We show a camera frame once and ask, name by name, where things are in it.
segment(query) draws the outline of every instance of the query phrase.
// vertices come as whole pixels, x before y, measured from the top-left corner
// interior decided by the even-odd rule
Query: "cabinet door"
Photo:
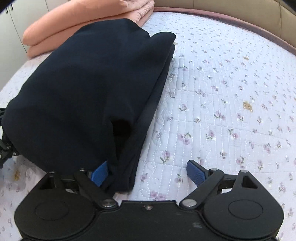
[[[4,10],[0,13],[0,90],[26,60],[26,51],[11,16]]]
[[[53,10],[54,8],[68,2],[67,0],[46,0],[48,11]]]
[[[8,9],[20,39],[27,27],[48,12],[45,0],[16,0]]]

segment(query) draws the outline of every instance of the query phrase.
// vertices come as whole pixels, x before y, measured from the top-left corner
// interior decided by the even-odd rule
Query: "beige leather headboard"
[[[252,23],[296,47],[296,13],[282,0],[154,0],[156,7],[200,9]]]

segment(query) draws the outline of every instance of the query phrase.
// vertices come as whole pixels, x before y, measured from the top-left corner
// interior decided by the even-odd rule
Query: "white floral bed sheet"
[[[176,50],[134,189],[115,198],[182,200],[196,188],[186,175],[190,159],[227,174],[247,169],[284,210],[278,240],[293,240],[296,57],[250,31],[200,16],[155,12],[143,28],[151,35],[175,33]],[[0,107],[45,58],[28,61],[15,74],[1,92]],[[13,212],[44,173],[18,157],[6,162],[2,175],[0,240],[18,240]]]

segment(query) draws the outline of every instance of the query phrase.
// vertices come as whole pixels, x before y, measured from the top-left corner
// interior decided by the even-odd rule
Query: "metal screw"
[[[185,207],[194,207],[197,202],[193,199],[185,199],[182,204],[185,206]]]
[[[147,205],[147,206],[145,205],[144,207],[145,207],[146,210],[151,210],[151,209],[153,209],[153,206],[152,206],[152,205]]]
[[[102,201],[103,207],[114,207],[116,205],[116,201],[114,199],[105,199]]]

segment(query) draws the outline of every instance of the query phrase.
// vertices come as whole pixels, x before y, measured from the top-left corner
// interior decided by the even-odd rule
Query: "bed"
[[[175,33],[176,50],[134,189],[115,199],[179,202],[196,188],[186,175],[190,159],[227,174],[246,169],[284,210],[278,240],[293,240],[296,56],[258,34],[202,16],[155,12],[143,28],[151,35]],[[0,92],[0,107],[47,56],[21,67]],[[16,241],[13,213],[45,173],[21,156],[8,160],[1,173],[0,240]]]

